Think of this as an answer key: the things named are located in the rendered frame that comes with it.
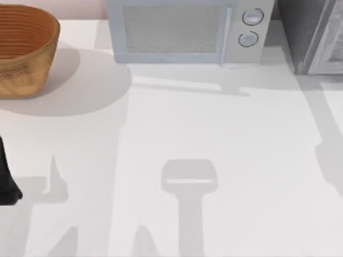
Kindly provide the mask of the pale microwave oven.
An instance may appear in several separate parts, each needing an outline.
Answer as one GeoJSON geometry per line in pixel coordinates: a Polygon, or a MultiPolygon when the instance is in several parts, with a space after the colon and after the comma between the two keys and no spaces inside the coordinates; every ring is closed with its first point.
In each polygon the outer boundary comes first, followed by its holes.
{"type": "Polygon", "coordinates": [[[118,63],[257,63],[275,0],[106,0],[118,63]]]}

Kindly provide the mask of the microwave oven door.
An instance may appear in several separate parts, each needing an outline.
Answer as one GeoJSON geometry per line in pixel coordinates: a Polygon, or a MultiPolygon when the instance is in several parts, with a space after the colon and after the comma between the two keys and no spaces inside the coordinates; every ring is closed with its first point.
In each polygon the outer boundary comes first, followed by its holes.
{"type": "Polygon", "coordinates": [[[106,0],[118,63],[220,63],[233,0],[106,0]]]}

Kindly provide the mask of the round microwave knob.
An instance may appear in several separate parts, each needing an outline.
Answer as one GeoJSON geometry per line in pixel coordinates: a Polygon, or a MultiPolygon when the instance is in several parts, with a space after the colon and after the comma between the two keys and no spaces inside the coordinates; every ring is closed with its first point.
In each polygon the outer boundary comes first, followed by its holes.
{"type": "Polygon", "coordinates": [[[243,33],[238,37],[238,43],[244,48],[250,48],[256,45],[259,41],[259,36],[256,32],[249,31],[243,33]]]}
{"type": "Polygon", "coordinates": [[[242,16],[242,21],[248,26],[255,26],[262,22],[264,13],[261,9],[246,10],[242,16]]]}

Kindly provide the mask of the brown woven basket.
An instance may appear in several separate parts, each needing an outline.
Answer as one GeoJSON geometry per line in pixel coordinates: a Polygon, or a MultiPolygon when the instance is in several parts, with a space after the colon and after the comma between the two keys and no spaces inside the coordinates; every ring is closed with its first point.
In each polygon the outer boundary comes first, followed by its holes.
{"type": "Polygon", "coordinates": [[[0,99],[24,99],[43,89],[60,29],[43,9],[0,4],[0,99]]]}

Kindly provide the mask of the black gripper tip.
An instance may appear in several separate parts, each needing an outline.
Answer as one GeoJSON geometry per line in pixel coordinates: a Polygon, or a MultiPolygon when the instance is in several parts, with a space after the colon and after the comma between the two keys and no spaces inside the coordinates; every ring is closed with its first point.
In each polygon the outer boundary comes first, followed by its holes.
{"type": "Polygon", "coordinates": [[[22,198],[23,193],[11,175],[0,136],[0,206],[14,206],[22,198]]]}

